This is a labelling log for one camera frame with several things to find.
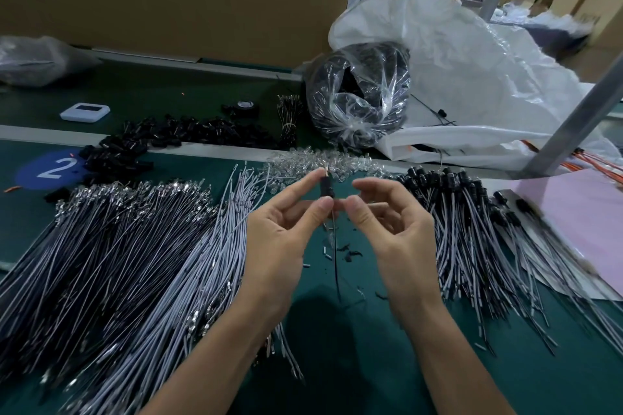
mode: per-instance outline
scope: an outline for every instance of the number 2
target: number 2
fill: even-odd
[[[64,166],[61,166],[60,168],[56,168],[56,169],[50,169],[49,171],[46,172],[42,172],[41,174],[37,175],[37,177],[43,177],[45,179],[60,179],[61,175],[60,174],[52,174],[53,172],[58,172],[58,171],[62,171],[65,169],[69,169],[70,167],[74,166],[78,160],[76,158],[63,158],[63,159],[59,159],[55,161],[56,163],[67,163]]]

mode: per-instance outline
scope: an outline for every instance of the blue circle sticker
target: blue circle sticker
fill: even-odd
[[[46,190],[80,182],[88,171],[79,151],[70,148],[40,156],[19,169],[15,183],[25,189]]]

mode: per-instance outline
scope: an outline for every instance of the white digital timer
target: white digital timer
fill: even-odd
[[[85,104],[80,102],[60,114],[60,118],[69,122],[94,123],[110,112],[107,105]]]

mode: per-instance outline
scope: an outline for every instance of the fingernail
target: fingernail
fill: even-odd
[[[346,199],[347,210],[357,211],[365,206],[366,206],[366,203],[363,200],[361,200],[361,197],[359,197],[358,195],[351,195],[351,196],[348,196]]]
[[[321,197],[318,199],[318,206],[321,210],[328,212],[333,208],[333,198],[329,196]]]

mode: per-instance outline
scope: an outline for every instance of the person's left hand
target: person's left hand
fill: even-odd
[[[324,175],[323,168],[310,172],[249,214],[247,258],[238,296],[261,305],[273,326],[290,308],[307,242],[333,208],[331,197],[300,200]]]

